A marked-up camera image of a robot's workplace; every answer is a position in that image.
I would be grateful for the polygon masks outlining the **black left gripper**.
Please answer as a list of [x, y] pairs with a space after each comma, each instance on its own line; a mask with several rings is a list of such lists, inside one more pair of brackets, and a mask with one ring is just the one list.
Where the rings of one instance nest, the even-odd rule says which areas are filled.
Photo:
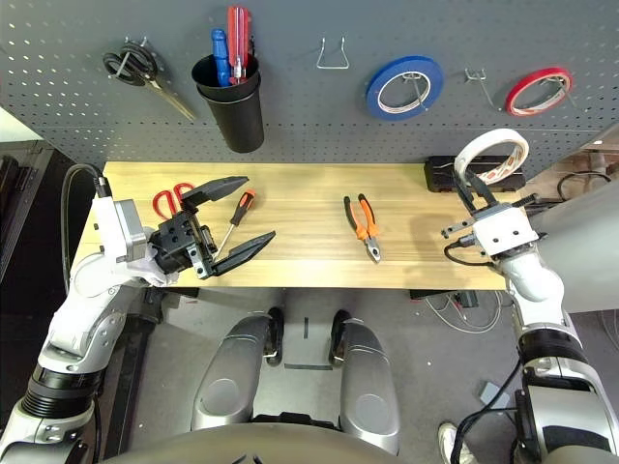
[[198, 207], [208, 201], [218, 201], [245, 184], [247, 176], [229, 176], [209, 181], [181, 196], [181, 209], [171, 219], [161, 223], [149, 244], [155, 249], [155, 261], [166, 275], [193, 269], [199, 279], [222, 276], [252, 260], [275, 237], [271, 231], [234, 247], [215, 263], [218, 250], [210, 229], [201, 225], [195, 215]]

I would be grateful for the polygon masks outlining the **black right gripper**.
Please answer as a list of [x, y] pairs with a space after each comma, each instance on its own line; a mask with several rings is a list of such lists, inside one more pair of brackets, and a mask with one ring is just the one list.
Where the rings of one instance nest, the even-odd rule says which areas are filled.
[[[462, 175], [455, 173], [454, 179], [458, 197], [471, 215], [478, 212], [474, 204], [474, 196], [481, 197], [486, 202], [486, 208], [493, 207], [498, 203], [494, 194], [489, 189], [489, 186], [474, 171], [466, 168]], [[514, 208], [522, 208], [529, 204], [536, 203], [537, 201], [538, 194], [532, 193], [516, 202], [512, 202], [511, 206]], [[475, 221], [473, 217], [468, 217], [460, 222], [449, 225], [441, 230], [441, 236], [443, 238], [449, 238], [452, 234], [471, 227]]]

